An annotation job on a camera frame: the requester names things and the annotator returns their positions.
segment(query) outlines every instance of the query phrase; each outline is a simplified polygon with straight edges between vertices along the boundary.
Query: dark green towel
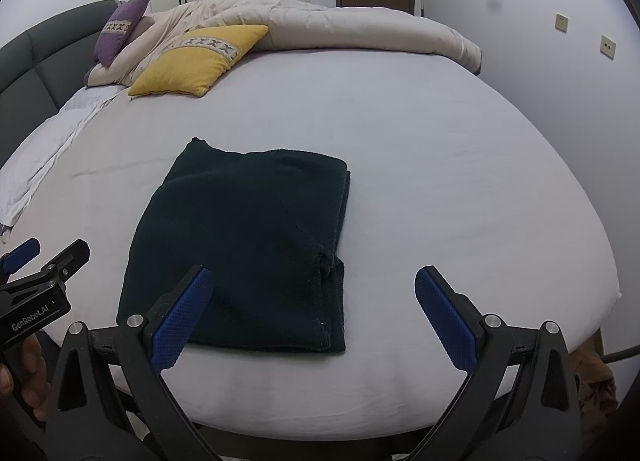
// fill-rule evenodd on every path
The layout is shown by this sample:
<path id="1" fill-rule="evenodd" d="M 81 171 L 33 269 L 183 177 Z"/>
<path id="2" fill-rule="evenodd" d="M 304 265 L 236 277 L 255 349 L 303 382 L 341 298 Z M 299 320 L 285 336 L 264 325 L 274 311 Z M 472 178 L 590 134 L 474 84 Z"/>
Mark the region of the dark green towel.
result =
<path id="1" fill-rule="evenodd" d="M 140 219 L 118 323 L 146 313 L 202 264 L 216 287 L 191 341 L 344 351 L 344 266 L 335 254 L 349 182 L 333 157 L 237 154 L 193 139 Z"/>

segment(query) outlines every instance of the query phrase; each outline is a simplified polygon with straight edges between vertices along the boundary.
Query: wall switch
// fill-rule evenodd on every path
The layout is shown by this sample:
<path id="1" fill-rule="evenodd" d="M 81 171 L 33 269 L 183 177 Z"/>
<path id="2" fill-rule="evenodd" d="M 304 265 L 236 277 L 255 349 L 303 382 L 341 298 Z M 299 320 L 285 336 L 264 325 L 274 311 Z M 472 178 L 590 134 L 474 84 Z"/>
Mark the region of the wall switch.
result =
<path id="1" fill-rule="evenodd" d="M 556 29 L 566 33 L 569 28 L 569 19 L 559 13 L 556 15 Z"/>
<path id="2" fill-rule="evenodd" d="M 600 52 L 606 54 L 610 59 L 616 55 L 616 43 L 602 35 L 602 42 L 600 42 Z"/>

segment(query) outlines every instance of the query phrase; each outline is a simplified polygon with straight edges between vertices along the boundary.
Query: finger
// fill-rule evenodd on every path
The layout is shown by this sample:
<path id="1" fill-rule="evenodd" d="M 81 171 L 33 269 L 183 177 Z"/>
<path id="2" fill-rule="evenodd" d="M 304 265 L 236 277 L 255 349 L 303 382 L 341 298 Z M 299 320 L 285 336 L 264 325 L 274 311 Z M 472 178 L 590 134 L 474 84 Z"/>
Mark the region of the finger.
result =
<path id="1" fill-rule="evenodd" d="M 24 384 L 22 398 L 33 409 L 47 399 L 47 364 L 43 357 L 40 357 L 36 373 Z"/>
<path id="2" fill-rule="evenodd" d="M 0 364 L 0 396 L 8 396 L 14 391 L 14 380 L 9 369 Z"/>
<path id="3" fill-rule="evenodd" d="M 25 338 L 22 343 L 22 365 L 30 375 L 34 375 L 38 370 L 41 354 L 42 347 L 36 335 Z"/>
<path id="4" fill-rule="evenodd" d="M 49 391 L 51 389 L 51 384 L 47 383 L 47 397 L 44 399 L 42 404 L 37 408 L 33 409 L 34 417 L 39 421 L 47 420 L 47 410 L 49 408 Z"/>

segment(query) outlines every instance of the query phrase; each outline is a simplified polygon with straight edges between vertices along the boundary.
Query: brown bag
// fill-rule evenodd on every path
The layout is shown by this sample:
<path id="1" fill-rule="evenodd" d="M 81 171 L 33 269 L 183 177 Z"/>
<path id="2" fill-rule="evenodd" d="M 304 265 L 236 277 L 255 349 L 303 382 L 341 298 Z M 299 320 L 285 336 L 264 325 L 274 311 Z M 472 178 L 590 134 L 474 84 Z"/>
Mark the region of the brown bag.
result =
<path id="1" fill-rule="evenodd" d="M 587 447 L 604 428 L 607 418 L 618 408 L 616 382 L 607 364 L 597 353 L 578 349 L 571 356 L 582 415 L 582 438 Z"/>

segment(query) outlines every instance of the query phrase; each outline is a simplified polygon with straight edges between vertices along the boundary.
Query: white sheet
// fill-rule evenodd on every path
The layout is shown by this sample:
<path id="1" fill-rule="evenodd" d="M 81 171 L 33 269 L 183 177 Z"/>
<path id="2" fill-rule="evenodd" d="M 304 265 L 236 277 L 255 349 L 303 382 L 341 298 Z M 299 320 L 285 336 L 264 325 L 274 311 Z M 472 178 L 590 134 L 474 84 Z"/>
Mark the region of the white sheet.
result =
<path id="1" fill-rule="evenodd" d="M 55 161 L 123 89 L 118 85 L 80 89 L 20 144 L 0 169 L 0 227 L 14 226 Z"/>
<path id="2" fill-rule="evenodd" d="M 47 328 L 57 342 L 75 320 L 113 325 L 138 220 L 193 136 L 236 152 L 322 152 L 351 170 L 338 248 L 346 353 L 188 346 L 163 376 L 205 425 L 331 440 L 433 423 L 464 376 L 415 300 L 426 264 L 482 313 L 524 327 L 557 321 L 569 348 L 618 296 L 609 243 L 582 188 L 478 78 L 437 56 L 269 53 L 240 62 L 200 99 L 119 95 L 43 180 L 11 245 L 40 239 L 31 271 L 78 238 L 92 254 L 68 282 L 71 313 Z"/>

